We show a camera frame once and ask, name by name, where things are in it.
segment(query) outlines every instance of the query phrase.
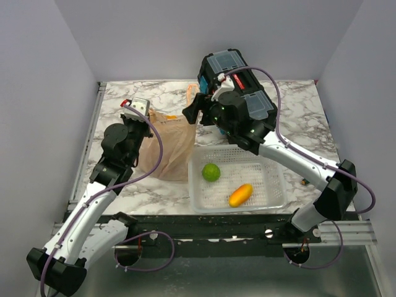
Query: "white wall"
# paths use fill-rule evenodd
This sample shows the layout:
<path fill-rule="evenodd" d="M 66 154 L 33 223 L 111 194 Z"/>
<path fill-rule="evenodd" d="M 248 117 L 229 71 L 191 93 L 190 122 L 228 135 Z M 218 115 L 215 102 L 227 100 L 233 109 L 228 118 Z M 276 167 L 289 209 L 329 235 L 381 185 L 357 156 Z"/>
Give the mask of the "white wall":
<path fill-rule="evenodd" d="M 365 0 L 319 79 L 319 95 L 342 157 L 372 186 L 369 214 L 396 292 L 396 2 Z M 369 204 L 360 187 L 355 204 Z"/>
<path fill-rule="evenodd" d="M 0 7 L 0 291 L 33 296 L 30 248 L 66 208 L 98 86 L 53 0 Z"/>
<path fill-rule="evenodd" d="M 316 79 L 362 0 L 56 0 L 98 80 L 196 78 L 238 48 L 278 79 Z"/>

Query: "metal floor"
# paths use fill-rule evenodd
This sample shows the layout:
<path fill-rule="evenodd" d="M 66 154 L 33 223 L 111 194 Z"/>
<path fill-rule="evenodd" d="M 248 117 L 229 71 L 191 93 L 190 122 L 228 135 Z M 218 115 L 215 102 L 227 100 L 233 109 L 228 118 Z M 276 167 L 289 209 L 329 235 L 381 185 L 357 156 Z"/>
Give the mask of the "metal floor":
<path fill-rule="evenodd" d="M 307 265 L 332 259 L 337 247 L 311 248 Z M 144 267 L 163 259 L 144 259 Z M 175 259 L 158 272 L 115 269 L 109 251 L 88 272 L 74 297 L 361 297 L 380 296 L 364 246 L 344 249 L 340 261 L 329 269 L 304 270 L 285 259 L 265 257 Z"/>

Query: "orange mango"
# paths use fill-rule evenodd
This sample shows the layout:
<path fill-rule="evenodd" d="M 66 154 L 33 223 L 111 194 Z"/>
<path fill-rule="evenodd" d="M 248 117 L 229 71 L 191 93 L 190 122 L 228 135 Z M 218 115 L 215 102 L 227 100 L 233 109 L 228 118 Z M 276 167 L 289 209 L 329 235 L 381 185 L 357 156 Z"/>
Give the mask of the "orange mango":
<path fill-rule="evenodd" d="M 238 207 L 245 203 L 250 196 L 252 196 L 253 187 L 251 184 L 243 184 L 240 186 L 228 199 L 228 204 L 231 207 Z"/>

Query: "white plastic basket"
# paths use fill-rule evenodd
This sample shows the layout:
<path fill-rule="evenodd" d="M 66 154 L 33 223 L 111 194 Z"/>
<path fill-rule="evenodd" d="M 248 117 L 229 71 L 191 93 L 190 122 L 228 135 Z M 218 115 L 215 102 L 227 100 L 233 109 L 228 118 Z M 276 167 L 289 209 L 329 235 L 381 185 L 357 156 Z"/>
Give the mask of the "white plastic basket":
<path fill-rule="evenodd" d="M 220 178 L 210 183 L 202 177 L 207 163 L 214 163 Z M 237 145 L 208 145 L 194 148 L 188 165 L 191 207 L 198 213 L 251 212 L 282 208 L 286 204 L 285 178 L 281 166 L 255 156 Z M 253 194 L 237 208 L 228 198 L 243 184 L 252 184 Z"/>

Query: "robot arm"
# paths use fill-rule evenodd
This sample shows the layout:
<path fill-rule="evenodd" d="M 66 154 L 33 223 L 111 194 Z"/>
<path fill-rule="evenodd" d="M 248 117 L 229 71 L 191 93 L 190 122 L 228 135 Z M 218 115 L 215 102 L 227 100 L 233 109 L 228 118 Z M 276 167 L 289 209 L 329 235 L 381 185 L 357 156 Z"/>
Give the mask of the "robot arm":
<path fill-rule="evenodd" d="M 241 85 L 242 78 L 250 78 L 250 90 L 246 91 Z M 200 123 L 204 126 L 216 125 L 224 130 L 229 143 L 282 164 L 309 180 L 322 192 L 319 198 L 293 214 L 286 226 L 291 234 L 300 235 L 325 220 L 341 220 L 357 192 L 356 181 L 326 166 L 319 166 L 290 149 L 289 145 L 312 159 L 356 176 L 354 164 L 348 160 L 341 164 L 326 160 L 283 136 L 281 141 L 274 132 L 277 108 L 251 71 L 243 70 L 233 78 L 221 73 L 212 88 L 213 95 L 198 93 L 192 104 L 183 110 L 189 123 L 196 123 L 201 111 Z"/>
<path fill-rule="evenodd" d="M 148 117 L 149 101 L 138 98 L 127 101 Z M 101 143 L 103 155 L 94 167 L 90 183 L 77 207 L 43 249 L 33 248 L 27 256 L 34 277 L 41 280 L 45 274 L 45 284 L 66 296 L 79 289 L 88 267 L 95 260 L 127 236 L 129 222 L 115 219 L 87 240 L 102 213 L 121 192 L 123 187 L 120 184 L 132 176 L 144 137 L 152 136 L 149 125 L 139 116 L 125 113 L 121 118 L 123 124 L 112 124 L 106 128 Z M 104 191 L 115 185 L 120 187 Z"/>

